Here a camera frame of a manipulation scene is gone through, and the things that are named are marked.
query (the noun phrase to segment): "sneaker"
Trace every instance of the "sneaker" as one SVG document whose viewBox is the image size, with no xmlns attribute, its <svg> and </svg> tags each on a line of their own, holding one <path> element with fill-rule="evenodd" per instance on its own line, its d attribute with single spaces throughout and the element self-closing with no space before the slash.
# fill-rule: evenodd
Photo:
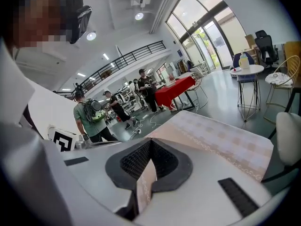
<svg viewBox="0 0 301 226">
<path fill-rule="evenodd" d="M 131 127 L 131 125 L 130 125 L 130 124 L 127 124 L 126 130 L 129 129 L 130 127 Z"/>
</svg>

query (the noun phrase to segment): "red tablecloth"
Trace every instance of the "red tablecloth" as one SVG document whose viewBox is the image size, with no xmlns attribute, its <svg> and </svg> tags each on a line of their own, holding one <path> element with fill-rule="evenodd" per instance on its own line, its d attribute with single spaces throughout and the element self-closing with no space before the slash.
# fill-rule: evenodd
<svg viewBox="0 0 301 226">
<path fill-rule="evenodd" d="M 195 84 L 195 80 L 189 76 L 176 80 L 172 87 L 163 87 L 155 93 L 158 105 L 165 105 L 171 110 L 172 100 Z"/>
</svg>

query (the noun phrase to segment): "black office chair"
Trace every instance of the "black office chair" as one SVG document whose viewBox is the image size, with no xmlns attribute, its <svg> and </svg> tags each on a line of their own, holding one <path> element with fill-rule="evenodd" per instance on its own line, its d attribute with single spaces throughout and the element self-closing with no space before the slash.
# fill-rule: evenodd
<svg viewBox="0 0 301 226">
<path fill-rule="evenodd" d="M 276 46 L 273 48 L 272 38 L 264 30 L 257 31 L 255 34 L 257 37 L 255 43 L 260 50 L 261 60 L 267 65 L 265 69 L 273 72 L 276 68 L 273 68 L 272 65 L 279 59 L 278 49 Z"/>
</svg>

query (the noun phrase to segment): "black railing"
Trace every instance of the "black railing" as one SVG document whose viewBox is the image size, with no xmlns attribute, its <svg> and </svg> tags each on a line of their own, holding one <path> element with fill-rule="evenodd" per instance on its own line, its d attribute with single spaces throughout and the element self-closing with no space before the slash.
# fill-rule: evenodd
<svg viewBox="0 0 301 226">
<path fill-rule="evenodd" d="M 82 86 L 84 94 L 86 94 L 95 85 L 108 78 L 118 70 L 121 70 L 135 61 L 138 61 L 142 58 L 147 57 L 148 55 L 154 54 L 164 49 L 166 49 L 166 47 L 164 46 L 163 41 L 161 40 L 159 42 L 151 43 L 144 47 L 138 48 L 126 55 L 123 55 L 122 57 L 115 59 L 114 61 L 100 68 L 94 74 L 88 76 L 87 79 L 80 84 Z M 76 90 L 69 93 L 58 92 L 58 94 L 62 96 L 66 96 L 66 94 L 69 94 L 70 98 L 74 98 L 75 91 Z"/>
</svg>

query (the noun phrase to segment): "green t-shirt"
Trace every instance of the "green t-shirt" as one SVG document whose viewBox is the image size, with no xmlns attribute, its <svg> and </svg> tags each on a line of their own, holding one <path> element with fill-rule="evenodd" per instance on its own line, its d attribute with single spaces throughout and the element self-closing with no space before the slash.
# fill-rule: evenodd
<svg viewBox="0 0 301 226">
<path fill-rule="evenodd" d="M 89 122 L 86 118 L 86 113 L 83 104 L 77 104 L 73 109 L 73 115 L 76 121 L 81 120 L 89 137 L 93 137 L 107 127 L 104 120 L 98 123 Z"/>
</svg>

